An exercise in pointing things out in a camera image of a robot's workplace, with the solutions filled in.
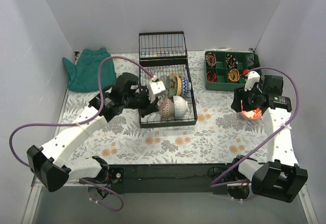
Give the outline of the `yellow sun pattern bowl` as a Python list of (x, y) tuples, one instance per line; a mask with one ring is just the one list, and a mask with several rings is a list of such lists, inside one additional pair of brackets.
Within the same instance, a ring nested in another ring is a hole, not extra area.
[(181, 80), (181, 77), (177, 76), (176, 80), (177, 80), (177, 92), (176, 92), (176, 95), (180, 96), (181, 92), (182, 92), (182, 80)]

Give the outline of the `red floral pattern bowl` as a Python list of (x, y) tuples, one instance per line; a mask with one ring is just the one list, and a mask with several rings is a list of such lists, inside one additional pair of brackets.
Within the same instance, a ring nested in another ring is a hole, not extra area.
[(248, 120), (258, 120), (262, 117), (262, 111), (261, 109), (257, 108), (251, 111), (245, 111), (243, 110), (241, 112), (241, 115)]

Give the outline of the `black wire dish rack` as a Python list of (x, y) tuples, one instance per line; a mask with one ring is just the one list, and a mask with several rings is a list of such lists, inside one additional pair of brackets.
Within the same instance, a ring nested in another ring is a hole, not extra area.
[[(167, 82), (168, 78), (185, 77), (189, 85), (193, 85), (183, 31), (139, 33), (139, 63), (163, 82)], [(198, 115), (192, 87), (184, 99), (188, 109), (182, 118), (177, 119), (174, 116), (163, 118), (156, 112), (139, 117), (140, 127), (194, 126)]]

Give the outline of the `blue zigzag red bowl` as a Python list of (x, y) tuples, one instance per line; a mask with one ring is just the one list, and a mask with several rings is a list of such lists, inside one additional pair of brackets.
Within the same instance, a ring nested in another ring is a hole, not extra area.
[(187, 97), (191, 90), (191, 83), (184, 76), (181, 76), (181, 97)]

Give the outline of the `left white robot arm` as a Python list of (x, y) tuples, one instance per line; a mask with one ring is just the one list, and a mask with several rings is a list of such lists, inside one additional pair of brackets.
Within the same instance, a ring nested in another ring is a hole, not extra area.
[(31, 146), (27, 150), (31, 172), (50, 192), (57, 191), (69, 180), (87, 178), (93, 183), (106, 182), (109, 165), (104, 159), (92, 156), (72, 162), (68, 158), (124, 109), (136, 109), (141, 117), (158, 112), (158, 98), (165, 90), (159, 79), (141, 86), (137, 76), (124, 72), (114, 85), (104, 88), (89, 102), (75, 120), (75, 126), (66, 128), (41, 147)]

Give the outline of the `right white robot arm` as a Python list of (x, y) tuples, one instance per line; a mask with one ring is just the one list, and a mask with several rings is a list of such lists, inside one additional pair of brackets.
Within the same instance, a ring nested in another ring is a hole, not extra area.
[(235, 89), (231, 108), (236, 112), (261, 109), (267, 134), (267, 160), (265, 164), (239, 156), (238, 165), (231, 168), (231, 178), (251, 182), (253, 194), (291, 203), (308, 179), (308, 172), (299, 167), (295, 157), (291, 128), (287, 124), (292, 105), (282, 95), (283, 77), (256, 71), (243, 75), (246, 83)]

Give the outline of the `green celadon bowl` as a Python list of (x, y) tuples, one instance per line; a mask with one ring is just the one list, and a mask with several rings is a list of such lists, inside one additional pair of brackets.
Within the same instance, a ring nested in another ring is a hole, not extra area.
[(176, 76), (167, 76), (166, 78), (166, 89), (168, 90), (168, 94), (167, 97), (169, 99), (172, 99), (173, 96), (176, 96), (176, 92), (177, 92), (177, 80), (176, 80)]

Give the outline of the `dark patterned bowl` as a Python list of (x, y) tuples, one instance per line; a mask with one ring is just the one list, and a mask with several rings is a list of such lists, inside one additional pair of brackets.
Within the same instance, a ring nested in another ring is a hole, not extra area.
[(173, 101), (166, 97), (161, 106), (159, 107), (159, 110), (160, 116), (164, 119), (174, 116), (175, 109)]

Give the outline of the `plain white bowl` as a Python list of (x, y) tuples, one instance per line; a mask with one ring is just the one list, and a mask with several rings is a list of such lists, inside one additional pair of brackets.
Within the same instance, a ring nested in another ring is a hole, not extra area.
[(188, 103), (181, 96), (173, 96), (174, 103), (174, 117), (182, 119), (188, 112)]

